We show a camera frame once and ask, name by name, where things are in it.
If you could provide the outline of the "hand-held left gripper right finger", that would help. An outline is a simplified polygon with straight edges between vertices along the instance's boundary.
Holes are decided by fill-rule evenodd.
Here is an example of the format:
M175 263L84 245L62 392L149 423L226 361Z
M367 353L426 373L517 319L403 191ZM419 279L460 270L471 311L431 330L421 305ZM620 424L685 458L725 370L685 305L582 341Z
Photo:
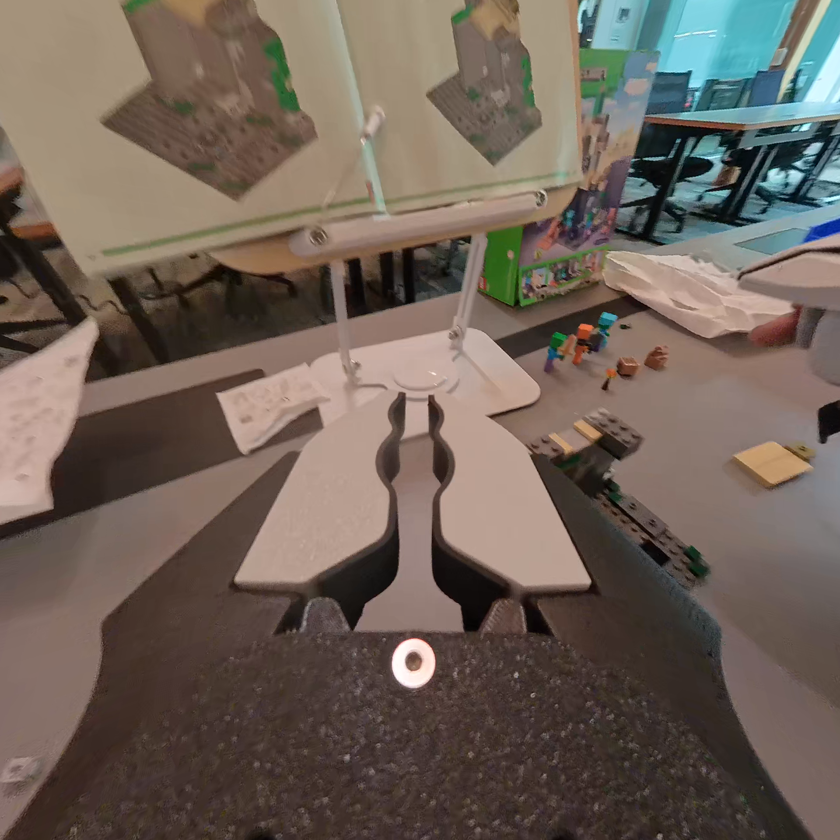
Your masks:
M427 400L433 471L432 570L476 631L495 602L528 610L593 585L529 453L507 429L450 395Z

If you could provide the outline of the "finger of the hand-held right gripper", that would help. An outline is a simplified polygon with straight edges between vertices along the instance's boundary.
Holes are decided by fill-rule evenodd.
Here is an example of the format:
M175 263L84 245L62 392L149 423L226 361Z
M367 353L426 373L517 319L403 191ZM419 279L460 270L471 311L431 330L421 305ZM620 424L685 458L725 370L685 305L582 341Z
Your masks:
M744 269L741 289L790 303L839 302L839 236L791 248Z

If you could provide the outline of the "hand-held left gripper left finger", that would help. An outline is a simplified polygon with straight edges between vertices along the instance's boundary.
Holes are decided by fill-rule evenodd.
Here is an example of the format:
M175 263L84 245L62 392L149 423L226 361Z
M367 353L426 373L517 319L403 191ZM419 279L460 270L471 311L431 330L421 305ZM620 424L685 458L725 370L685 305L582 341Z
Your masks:
M381 392L312 437L234 576L237 588L326 597L355 627L398 571L393 481L405 420L405 394Z

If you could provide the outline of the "tan toy brick plate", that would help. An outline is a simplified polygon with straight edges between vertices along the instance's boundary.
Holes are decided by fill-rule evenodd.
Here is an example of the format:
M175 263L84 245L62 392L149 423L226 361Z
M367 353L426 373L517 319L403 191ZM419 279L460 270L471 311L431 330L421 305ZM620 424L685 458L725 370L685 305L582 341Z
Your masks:
M766 489L780 487L813 472L813 466L807 459L775 442L738 452L731 460Z

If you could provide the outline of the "grey toy brick build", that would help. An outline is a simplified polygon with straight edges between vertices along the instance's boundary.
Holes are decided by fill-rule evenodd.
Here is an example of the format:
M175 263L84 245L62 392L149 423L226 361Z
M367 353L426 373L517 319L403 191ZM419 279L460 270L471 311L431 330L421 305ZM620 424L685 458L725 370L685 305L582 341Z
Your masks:
M643 441L629 423L600 407L575 421L571 429L532 438L526 447L533 455L546 456L631 543L692 590L710 573L704 556L614 479L616 463L635 454Z

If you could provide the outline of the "person's right hand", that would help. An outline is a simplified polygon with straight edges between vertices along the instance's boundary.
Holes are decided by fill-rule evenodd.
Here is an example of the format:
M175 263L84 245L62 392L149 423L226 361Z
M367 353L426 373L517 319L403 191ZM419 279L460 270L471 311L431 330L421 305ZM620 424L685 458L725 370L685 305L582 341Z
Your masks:
M776 348L794 343L801 312L802 309L796 307L783 316L759 325L750 332L750 342L760 348Z

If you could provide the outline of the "crumpled white paper bag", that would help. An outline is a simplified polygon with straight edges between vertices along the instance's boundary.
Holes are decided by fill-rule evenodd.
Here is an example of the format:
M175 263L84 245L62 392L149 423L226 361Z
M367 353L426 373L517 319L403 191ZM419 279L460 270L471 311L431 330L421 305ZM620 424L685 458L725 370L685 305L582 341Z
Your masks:
M754 328L792 310L790 303L740 288L733 273L689 255L612 252L604 282L702 339Z

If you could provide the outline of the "white book stand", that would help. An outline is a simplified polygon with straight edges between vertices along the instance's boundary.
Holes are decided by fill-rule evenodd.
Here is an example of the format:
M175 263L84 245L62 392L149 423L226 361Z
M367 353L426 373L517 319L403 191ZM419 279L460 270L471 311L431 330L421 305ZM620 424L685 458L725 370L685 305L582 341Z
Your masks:
M499 344L469 326L485 265L490 231L547 216L555 186L538 179L503 197L480 198L411 213L374 214L304 228L287 236L289 251L309 260L332 258L330 281L338 349L309 364L312 378L328 394L318 405L323 425L368 403L384 390L403 392L408 407L407 436L424 434L421 405L429 396L448 394L482 415L493 416L534 404L540 389ZM339 257L352 248L384 252L396 245L425 245L433 240L469 238L469 253L458 307L445 331L417 334L353 348L346 294L346 264Z

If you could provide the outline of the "orange edged office table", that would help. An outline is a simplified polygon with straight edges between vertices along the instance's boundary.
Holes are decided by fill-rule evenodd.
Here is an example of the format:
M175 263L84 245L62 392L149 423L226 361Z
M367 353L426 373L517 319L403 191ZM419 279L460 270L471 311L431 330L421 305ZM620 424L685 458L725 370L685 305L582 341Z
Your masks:
M684 163L707 136L720 136L733 141L734 149L747 152L747 163L731 188L726 200L709 219L728 226L741 226L745 203L754 193L761 179L770 170L770 164L783 144L807 142L826 132L825 143L815 166L795 191L794 201L804 203L805 195L816 177L822 172L830 155L838 148L838 103L794 102L773 106L708 110L699 112L648 114L645 124L666 127L675 135L675 147L667 158L665 183L659 187L637 237L652 245L660 245L655 230L681 174Z

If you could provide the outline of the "green toy brick box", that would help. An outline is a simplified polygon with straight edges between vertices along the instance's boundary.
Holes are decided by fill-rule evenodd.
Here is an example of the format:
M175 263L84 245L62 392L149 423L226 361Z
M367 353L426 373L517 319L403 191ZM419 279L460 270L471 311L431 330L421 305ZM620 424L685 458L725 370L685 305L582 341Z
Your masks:
M488 235L480 292L526 307L602 280L658 63L656 50L580 52L581 183L556 215Z

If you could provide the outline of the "white printed paper sheet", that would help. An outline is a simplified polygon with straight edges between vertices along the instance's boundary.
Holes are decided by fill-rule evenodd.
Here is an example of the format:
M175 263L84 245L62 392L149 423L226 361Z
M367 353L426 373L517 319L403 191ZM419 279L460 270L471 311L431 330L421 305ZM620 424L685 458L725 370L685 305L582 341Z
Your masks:
M2 369L1 524L51 511L51 474L77 423L99 326L87 318Z

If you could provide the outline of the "brick building instruction booklet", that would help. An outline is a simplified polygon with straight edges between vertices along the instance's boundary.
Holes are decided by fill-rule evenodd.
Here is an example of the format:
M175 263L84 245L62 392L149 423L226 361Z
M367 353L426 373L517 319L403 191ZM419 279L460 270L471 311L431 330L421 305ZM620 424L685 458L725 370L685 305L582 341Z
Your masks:
M2 2L2 129L92 275L543 214L577 186L569 2Z

